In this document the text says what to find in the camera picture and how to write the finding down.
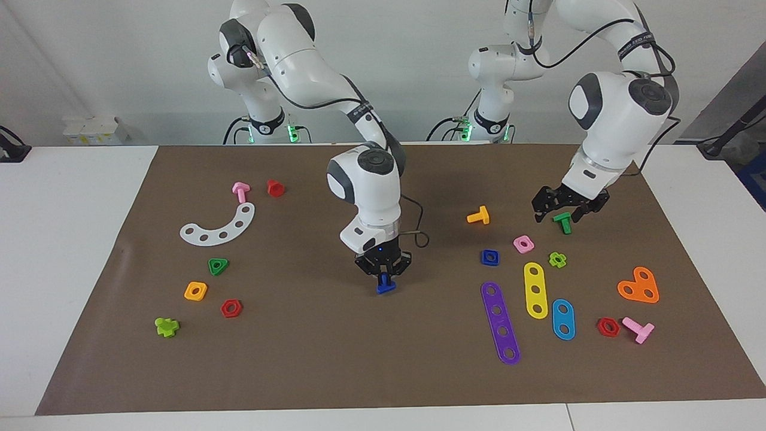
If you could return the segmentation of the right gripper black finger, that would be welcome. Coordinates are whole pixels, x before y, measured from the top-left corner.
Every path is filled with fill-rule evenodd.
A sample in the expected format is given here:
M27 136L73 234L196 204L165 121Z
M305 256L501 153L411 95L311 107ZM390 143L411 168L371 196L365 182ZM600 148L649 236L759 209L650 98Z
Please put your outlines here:
M384 269L381 269L380 264L370 261L369 259L355 259L355 264L358 265L366 275L375 276L377 278L377 287L387 286L387 273Z
M402 275L412 262L411 254L400 254L397 259L391 259L387 264L388 286L394 286L393 278Z

